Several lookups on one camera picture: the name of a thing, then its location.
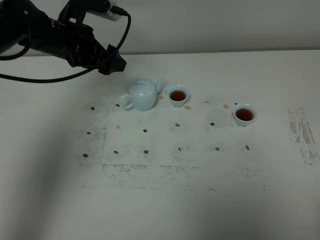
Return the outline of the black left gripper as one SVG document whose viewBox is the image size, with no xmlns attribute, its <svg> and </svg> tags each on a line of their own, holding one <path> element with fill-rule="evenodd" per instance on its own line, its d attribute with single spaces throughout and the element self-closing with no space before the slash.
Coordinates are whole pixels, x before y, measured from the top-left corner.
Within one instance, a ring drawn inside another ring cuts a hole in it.
<svg viewBox="0 0 320 240">
<path fill-rule="evenodd" d="M 96 66 L 103 75 L 125 70 L 127 62 L 121 57 L 119 50 L 110 44 L 105 49 L 95 39 L 92 27 L 84 23 L 63 23 L 52 18 L 48 22 L 49 55 L 66 60 L 71 67 L 89 69 Z"/>
</svg>

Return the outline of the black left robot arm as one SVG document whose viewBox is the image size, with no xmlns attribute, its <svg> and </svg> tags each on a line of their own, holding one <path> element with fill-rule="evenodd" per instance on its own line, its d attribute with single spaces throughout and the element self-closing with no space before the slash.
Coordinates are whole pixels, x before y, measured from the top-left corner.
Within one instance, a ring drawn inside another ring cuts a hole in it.
<svg viewBox="0 0 320 240">
<path fill-rule="evenodd" d="M 84 24 L 87 13 L 118 20 L 112 12 L 116 4 L 109 0 L 70 0 L 57 20 L 39 10 L 30 0 L 0 2 L 0 51 L 16 44 L 64 59 L 71 67 L 96 67 L 103 75 L 122 72 L 126 61 L 119 49 L 104 48 L 96 39 L 93 28 Z"/>
</svg>

